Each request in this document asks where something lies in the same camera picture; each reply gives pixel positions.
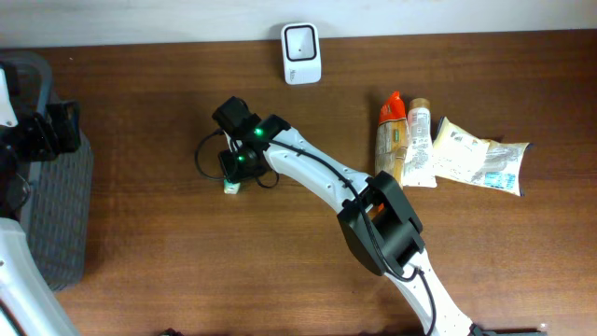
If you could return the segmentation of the green white tissue pack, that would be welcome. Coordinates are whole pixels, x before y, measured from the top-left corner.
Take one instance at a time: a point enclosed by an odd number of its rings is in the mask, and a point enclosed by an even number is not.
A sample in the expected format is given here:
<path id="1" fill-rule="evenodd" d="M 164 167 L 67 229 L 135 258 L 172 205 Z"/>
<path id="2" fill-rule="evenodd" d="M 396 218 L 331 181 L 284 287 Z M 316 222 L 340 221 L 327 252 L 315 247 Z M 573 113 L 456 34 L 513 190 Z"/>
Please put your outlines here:
<path id="1" fill-rule="evenodd" d="M 224 181 L 224 192 L 226 194 L 237 194 L 240 191 L 240 183 L 232 183 L 228 180 Z"/>

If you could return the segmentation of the orange spaghetti pack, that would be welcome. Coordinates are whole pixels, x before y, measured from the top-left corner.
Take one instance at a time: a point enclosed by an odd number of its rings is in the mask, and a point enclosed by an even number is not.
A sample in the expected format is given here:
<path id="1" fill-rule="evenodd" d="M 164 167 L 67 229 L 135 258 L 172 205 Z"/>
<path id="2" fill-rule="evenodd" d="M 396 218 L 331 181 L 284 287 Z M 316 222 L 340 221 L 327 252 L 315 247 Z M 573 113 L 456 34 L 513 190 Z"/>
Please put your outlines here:
<path id="1" fill-rule="evenodd" d="M 408 150 L 407 113 L 399 91 L 381 108 L 375 142 L 375 173 L 384 171 L 402 186 Z"/>

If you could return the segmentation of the white tube gold cap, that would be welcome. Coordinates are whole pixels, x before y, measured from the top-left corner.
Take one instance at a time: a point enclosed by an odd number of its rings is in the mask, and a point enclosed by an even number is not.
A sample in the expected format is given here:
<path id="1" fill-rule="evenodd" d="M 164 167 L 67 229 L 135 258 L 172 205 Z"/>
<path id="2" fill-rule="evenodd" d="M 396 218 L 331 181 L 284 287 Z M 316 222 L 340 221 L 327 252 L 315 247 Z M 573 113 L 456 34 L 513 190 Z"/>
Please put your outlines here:
<path id="1" fill-rule="evenodd" d="M 405 187 L 435 188 L 437 186 L 431 138 L 430 102 L 415 98 L 407 114 L 408 147 L 402 176 Z"/>

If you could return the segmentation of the yellow white snack bag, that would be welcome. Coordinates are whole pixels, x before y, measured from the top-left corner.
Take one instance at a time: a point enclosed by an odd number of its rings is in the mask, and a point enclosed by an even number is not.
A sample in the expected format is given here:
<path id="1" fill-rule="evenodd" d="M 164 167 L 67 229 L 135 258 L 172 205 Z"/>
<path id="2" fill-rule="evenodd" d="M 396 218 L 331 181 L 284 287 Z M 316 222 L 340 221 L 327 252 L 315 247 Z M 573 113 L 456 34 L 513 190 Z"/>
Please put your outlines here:
<path id="1" fill-rule="evenodd" d="M 521 165 L 531 146 L 477 138 L 442 117 L 433 142 L 434 172 L 438 177 L 521 197 Z"/>

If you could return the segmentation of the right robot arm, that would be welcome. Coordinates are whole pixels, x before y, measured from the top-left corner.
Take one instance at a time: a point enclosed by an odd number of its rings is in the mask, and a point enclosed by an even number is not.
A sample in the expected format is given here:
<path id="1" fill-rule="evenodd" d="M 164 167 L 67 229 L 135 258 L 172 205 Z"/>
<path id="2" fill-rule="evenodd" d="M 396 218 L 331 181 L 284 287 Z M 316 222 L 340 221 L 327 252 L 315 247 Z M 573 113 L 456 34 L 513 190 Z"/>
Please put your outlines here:
<path id="1" fill-rule="evenodd" d="M 228 149 L 218 155 L 229 182 L 274 172 L 300 183 L 334 210 L 353 256 L 397 287 L 425 334 L 479 334 L 439 281 L 423 241 L 423 224 L 391 175 L 348 168 L 284 119 L 261 119 L 237 97 L 218 107 L 213 118 L 229 139 Z"/>

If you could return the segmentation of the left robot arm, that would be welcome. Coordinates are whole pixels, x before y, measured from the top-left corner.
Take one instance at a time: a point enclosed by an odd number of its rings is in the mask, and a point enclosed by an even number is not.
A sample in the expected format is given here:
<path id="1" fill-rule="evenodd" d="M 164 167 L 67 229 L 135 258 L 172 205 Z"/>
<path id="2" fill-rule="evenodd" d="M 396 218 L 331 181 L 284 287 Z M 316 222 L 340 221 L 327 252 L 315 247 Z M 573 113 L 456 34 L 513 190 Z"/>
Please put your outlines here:
<path id="1" fill-rule="evenodd" d="M 20 163 L 53 161 L 80 147 L 76 104 L 43 102 L 50 118 L 35 111 L 17 114 L 10 98 L 20 93 L 14 63 L 1 63 L 1 175 L 18 174 Z M 3 335 L 77 335 L 35 261 L 18 220 L 1 216 L 1 333 Z"/>

